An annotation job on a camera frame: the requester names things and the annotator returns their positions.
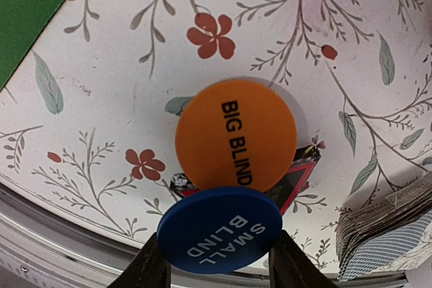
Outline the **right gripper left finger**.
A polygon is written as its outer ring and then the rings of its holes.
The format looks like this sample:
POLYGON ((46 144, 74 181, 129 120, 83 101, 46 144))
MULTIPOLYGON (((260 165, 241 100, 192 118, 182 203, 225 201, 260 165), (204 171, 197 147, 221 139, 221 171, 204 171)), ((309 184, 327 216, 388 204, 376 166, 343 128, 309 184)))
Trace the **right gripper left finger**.
POLYGON ((164 259, 153 233, 139 253, 114 280, 114 288, 171 287, 171 264, 164 259))

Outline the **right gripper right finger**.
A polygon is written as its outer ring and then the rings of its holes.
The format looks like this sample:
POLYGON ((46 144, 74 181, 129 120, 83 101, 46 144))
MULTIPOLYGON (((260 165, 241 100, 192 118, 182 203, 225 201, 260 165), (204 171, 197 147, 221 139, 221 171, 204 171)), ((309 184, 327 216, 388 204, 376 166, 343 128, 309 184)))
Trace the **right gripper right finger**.
POLYGON ((333 288, 285 230, 269 251, 269 277, 271 288, 333 288))

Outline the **orange big blind button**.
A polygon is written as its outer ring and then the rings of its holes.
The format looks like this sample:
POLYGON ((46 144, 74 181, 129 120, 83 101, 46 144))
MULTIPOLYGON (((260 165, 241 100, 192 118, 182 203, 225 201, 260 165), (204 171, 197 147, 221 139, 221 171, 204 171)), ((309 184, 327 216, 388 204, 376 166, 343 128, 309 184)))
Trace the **orange big blind button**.
POLYGON ((201 190, 240 186, 265 192, 288 172, 296 147, 296 122, 286 102, 248 80, 198 93, 175 133, 180 167, 201 190))

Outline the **blue small blind button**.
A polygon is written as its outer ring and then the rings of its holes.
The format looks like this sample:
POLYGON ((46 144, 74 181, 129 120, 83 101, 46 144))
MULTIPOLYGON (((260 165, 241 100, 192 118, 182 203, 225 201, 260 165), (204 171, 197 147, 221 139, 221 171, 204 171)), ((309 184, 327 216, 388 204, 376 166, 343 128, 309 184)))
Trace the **blue small blind button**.
POLYGON ((196 274, 225 274, 262 258, 281 234, 282 216, 264 193, 216 188, 174 204, 157 228, 157 243, 173 266, 196 274))

